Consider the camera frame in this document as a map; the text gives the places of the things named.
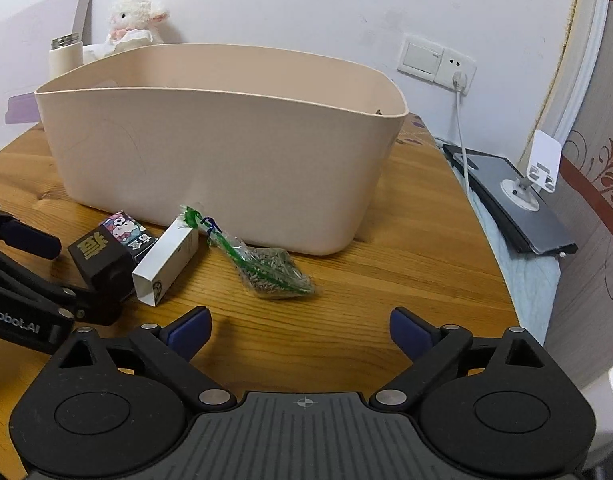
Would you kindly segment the black cartoon blind box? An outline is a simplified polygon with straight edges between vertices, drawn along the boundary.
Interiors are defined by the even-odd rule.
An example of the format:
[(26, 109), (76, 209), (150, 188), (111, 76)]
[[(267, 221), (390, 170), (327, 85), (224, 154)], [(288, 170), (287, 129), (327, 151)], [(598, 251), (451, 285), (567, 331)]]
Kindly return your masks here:
[(68, 252), (91, 289), (125, 297), (134, 290), (133, 270), (157, 241), (146, 226), (118, 211), (73, 242)]

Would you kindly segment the white slim carton box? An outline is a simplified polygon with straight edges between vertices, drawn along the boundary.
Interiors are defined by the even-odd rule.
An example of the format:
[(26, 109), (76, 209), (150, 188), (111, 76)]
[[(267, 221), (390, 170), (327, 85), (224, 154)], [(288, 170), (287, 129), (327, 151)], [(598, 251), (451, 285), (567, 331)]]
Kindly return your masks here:
[(157, 307), (164, 294), (195, 256), (198, 246), (199, 232), (178, 217), (133, 270), (137, 299), (149, 307)]

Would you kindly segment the white lilac board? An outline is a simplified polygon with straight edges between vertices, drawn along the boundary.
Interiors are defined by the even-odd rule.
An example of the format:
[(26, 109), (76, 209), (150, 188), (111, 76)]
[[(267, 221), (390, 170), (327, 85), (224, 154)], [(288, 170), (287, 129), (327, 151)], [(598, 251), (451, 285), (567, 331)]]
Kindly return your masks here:
[(49, 81), (50, 42), (82, 34), (90, 0), (44, 0), (0, 23), (0, 150), (40, 121), (34, 91)]

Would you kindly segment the cream thermos bottle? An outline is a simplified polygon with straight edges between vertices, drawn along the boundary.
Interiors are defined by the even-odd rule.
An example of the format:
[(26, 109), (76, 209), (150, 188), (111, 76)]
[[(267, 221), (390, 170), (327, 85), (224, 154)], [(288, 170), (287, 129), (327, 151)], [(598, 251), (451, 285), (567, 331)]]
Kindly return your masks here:
[(83, 64), (83, 44), (77, 32), (52, 40), (48, 54), (50, 79), (75, 70)]

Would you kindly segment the white phone stand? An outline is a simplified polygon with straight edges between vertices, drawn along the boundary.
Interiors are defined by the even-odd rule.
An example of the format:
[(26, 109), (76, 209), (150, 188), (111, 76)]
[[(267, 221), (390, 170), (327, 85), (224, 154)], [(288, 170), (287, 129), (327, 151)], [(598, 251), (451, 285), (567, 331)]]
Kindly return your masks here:
[(515, 206), (537, 212), (540, 205), (533, 188), (554, 193), (560, 164), (561, 144), (542, 130), (535, 130), (526, 174), (516, 180), (502, 180), (500, 188)]

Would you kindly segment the beige plastic storage basket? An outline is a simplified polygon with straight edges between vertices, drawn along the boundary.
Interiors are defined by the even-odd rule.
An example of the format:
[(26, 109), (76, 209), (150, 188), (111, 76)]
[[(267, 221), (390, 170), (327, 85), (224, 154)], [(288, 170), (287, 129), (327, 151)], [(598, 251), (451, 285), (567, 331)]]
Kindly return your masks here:
[(167, 226), (198, 206), (247, 243), (353, 240), (407, 119), (373, 68), (238, 44), (162, 44), (57, 77), (35, 99), (76, 202)]

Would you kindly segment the white plush lamb toy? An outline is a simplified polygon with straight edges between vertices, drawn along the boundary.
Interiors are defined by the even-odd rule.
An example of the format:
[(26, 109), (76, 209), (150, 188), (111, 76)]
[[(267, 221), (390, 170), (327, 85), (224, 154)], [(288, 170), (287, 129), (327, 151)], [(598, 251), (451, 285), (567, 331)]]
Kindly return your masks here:
[(141, 47), (163, 44), (159, 26), (170, 16), (159, 0), (116, 0), (111, 7), (109, 32), (105, 41), (83, 47), (83, 62)]

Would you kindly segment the white wall switch socket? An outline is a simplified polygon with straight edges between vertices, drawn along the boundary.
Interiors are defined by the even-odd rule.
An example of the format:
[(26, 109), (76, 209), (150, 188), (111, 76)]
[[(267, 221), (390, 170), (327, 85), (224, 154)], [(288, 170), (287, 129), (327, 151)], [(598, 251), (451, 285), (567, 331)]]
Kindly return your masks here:
[(466, 54), (421, 36), (406, 36), (398, 70), (402, 74), (451, 91), (457, 90), (467, 96), (477, 72), (477, 63)]

